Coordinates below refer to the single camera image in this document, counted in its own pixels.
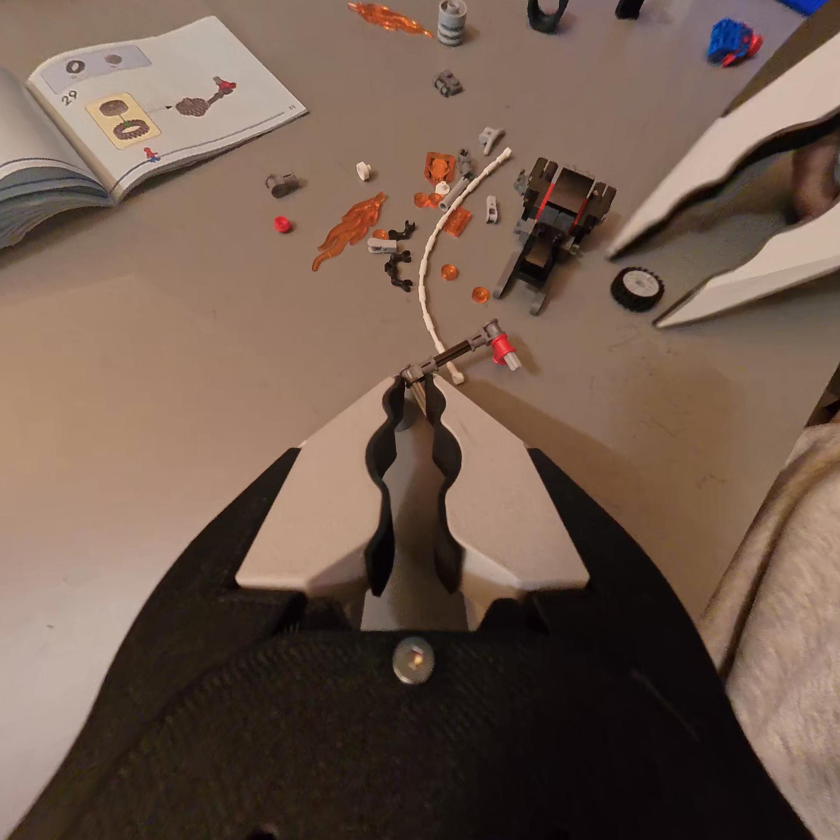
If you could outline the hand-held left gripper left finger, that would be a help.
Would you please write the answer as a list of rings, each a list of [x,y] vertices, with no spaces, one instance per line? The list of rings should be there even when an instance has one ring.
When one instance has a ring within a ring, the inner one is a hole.
[[[394,561],[389,491],[405,385],[388,377],[291,450],[293,462],[235,580],[244,590],[299,592],[362,615]]]

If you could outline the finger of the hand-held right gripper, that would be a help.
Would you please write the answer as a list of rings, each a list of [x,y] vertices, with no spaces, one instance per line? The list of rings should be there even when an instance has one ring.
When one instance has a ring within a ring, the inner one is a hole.
[[[670,329],[704,321],[831,275],[839,268],[839,203],[771,237],[748,262],[704,280],[654,321]]]
[[[628,218],[607,247],[608,258],[634,247],[703,192],[724,185],[752,158],[826,129],[838,116],[838,71],[834,34],[720,116]]]

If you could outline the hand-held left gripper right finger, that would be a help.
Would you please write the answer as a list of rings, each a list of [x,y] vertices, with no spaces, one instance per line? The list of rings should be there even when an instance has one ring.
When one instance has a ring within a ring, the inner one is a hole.
[[[579,590],[590,575],[529,448],[442,377],[425,383],[438,497],[437,574],[468,610],[532,592]]]

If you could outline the thin black lego tire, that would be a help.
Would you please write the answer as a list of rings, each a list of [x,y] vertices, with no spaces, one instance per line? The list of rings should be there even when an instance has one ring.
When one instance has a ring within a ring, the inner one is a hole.
[[[641,268],[641,266],[629,266],[629,267],[621,269],[616,274],[616,276],[614,277],[614,279],[612,281],[612,284],[610,286],[610,292],[611,292],[612,298],[622,308],[624,308],[624,309],[626,309],[630,312],[635,312],[635,313],[649,312],[649,311],[653,310],[659,304],[659,302],[662,300],[662,298],[665,294],[665,284],[661,280],[662,284],[664,286],[664,292],[661,294],[661,297],[659,299],[657,299],[656,301],[654,301],[654,300],[633,301],[629,297],[629,295],[627,294],[627,291],[625,290],[625,288],[623,286],[623,274],[626,270],[628,270],[630,268]]]

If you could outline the axle assembly with red joint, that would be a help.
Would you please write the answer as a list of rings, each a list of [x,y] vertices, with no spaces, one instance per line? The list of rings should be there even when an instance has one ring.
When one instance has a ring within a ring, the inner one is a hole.
[[[427,375],[440,376],[441,370],[446,369],[452,384],[455,386],[462,385],[466,382],[466,376],[457,368],[456,360],[486,347],[493,349],[493,359],[495,360],[498,356],[496,344],[506,337],[507,334],[501,328],[498,319],[494,318],[484,324],[478,333],[468,336],[436,355],[428,357],[423,362],[411,363],[403,368],[400,376],[404,380],[406,388],[413,394],[414,402],[420,414],[427,417],[427,398],[424,384]]]

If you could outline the lego instruction booklet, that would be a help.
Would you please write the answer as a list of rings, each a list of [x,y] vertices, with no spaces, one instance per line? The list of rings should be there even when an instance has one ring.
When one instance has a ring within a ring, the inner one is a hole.
[[[1,74],[1,248],[308,113],[215,16]]]

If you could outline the blue red lego piece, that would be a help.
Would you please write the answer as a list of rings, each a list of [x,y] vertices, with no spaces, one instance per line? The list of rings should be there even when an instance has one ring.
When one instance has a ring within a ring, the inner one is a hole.
[[[742,21],[725,17],[711,28],[707,62],[716,67],[731,67],[752,58],[761,49],[763,37]]]

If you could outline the black lego motorcycle build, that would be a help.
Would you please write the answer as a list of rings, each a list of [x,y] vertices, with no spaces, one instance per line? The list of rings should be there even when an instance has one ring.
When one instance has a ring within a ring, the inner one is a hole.
[[[556,161],[539,157],[513,233],[519,251],[509,258],[496,288],[501,299],[518,283],[532,292],[529,312],[536,317],[546,302],[555,269],[577,255],[584,240],[602,224],[616,188]]]

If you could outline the wide black lego tire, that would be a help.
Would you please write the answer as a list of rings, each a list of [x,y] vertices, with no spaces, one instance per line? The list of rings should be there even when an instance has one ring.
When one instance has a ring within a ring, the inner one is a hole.
[[[568,7],[569,1],[557,1],[554,10],[546,10],[540,1],[528,1],[527,15],[531,29],[544,35],[553,35]]]

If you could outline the white flexible lego tube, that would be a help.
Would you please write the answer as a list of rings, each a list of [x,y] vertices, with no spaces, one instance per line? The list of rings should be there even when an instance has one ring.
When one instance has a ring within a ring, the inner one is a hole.
[[[495,172],[497,169],[503,166],[511,157],[512,149],[510,147],[505,148],[503,152],[501,152],[498,155],[498,157],[496,157],[491,163],[489,163],[481,173],[479,173],[472,180],[470,180],[465,189],[458,193],[455,196],[455,198],[453,198],[452,201],[448,203],[447,208],[445,209],[441,218],[437,221],[432,233],[430,234],[427,240],[422,258],[419,263],[416,289],[425,329],[430,339],[432,340],[436,351],[439,354],[442,354],[443,352],[449,350],[449,347],[447,347],[445,343],[438,337],[434,320],[432,318],[432,315],[430,314],[427,305],[426,279],[429,259],[436,245],[438,236],[441,232],[443,232],[448,220],[452,217],[455,211],[462,206],[463,202],[471,193],[473,193],[493,172]]]

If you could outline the orange lego flame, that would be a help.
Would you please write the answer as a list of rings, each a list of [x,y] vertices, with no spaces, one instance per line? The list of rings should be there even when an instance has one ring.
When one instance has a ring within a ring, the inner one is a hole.
[[[389,7],[379,3],[348,2],[350,10],[360,15],[364,21],[371,25],[383,28],[389,32],[404,32],[409,35],[421,35],[433,38],[431,31],[422,26],[419,22],[396,12]]]
[[[325,260],[339,256],[347,245],[356,245],[361,242],[369,229],[378,221],[385,200],[386,195],[378,192],[352,205],[318,246],[318,255],[312,261],[311,270],[318,271]]]

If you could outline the person's right hand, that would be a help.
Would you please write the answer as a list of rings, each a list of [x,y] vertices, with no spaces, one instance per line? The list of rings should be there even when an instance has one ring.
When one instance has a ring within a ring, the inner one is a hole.
[[[823,215],[838,199],[839,132],[810,143],[792,157],[792,206],[797,221]]]

